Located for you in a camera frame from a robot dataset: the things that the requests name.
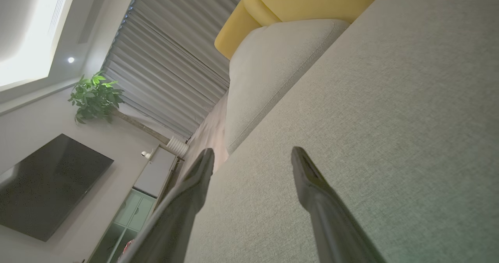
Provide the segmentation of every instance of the sofa armrest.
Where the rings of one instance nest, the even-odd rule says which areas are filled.
[[[248,13],[262,26],[269,26],[281,20],[262,0],[242,0]]]
[[[215,48],[226,58],[231,59],[244,38],[259,27],[262,26],[246,11],[241,1],[221,28],[215,39]]]

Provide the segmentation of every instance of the wooden floor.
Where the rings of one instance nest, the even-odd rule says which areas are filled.
[[[220,165],[227,160],[228,153],[223,140],[225,133],[225,113],[227,111],[227,95],[228,92],[213,107],[212,112],[208,114],[205,121],[201,123],[191,139],[189,139],[189,142],[187,143],[189,144],[189,150],[187,150],[184,158],[184,165],[182,165],[182,169],[180,170],[180,178],[182,178],[187,169],[192,166],[199,153],[206,148],[213,148],[215,153],[213,173],[215,173]]]

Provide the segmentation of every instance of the wall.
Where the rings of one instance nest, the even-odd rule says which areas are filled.
[[[157,121],[155,121],[155,120],[153,120],[153,119],[151,119],[149,117],[146,117],[141,112],[138,112],[135,108],[132,108],[129,105],[126,105],[126,104],[123,104],[123,103],[120,104],[120,111],[123,114],[128,115],[130,118],[138,121],[139,123],[142,123],[142,124],[148,126],[149,128],[152,128],[153,130],[159,132],[164,137],[170,138],[170,137],[174,136],[174,137],[177,137],[180,140],[183,139],[181,135],[178,135],[178,134],[174,133],[172,130],[170,130],[168,128],[165,128],[160,123],[157,123]]]
[[[70,89],[0,117],[0,172],[64,133],[114,159],[84,200],[48,242],[0,226],[2,263],[72,263],[89,258],[100,237],[146,165],[142,151],[158,141],[116,118],[112,125],[76,125]]]

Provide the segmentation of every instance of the window curtain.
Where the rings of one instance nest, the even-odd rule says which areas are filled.
[[[190,137],[229,86],[214,47],[239,0],[132,0],[103,65],[124,100]]]

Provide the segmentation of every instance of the black tv screen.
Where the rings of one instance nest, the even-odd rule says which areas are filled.
[[[0,224],[46,242],[112,162],[59,135],[0,169]]]

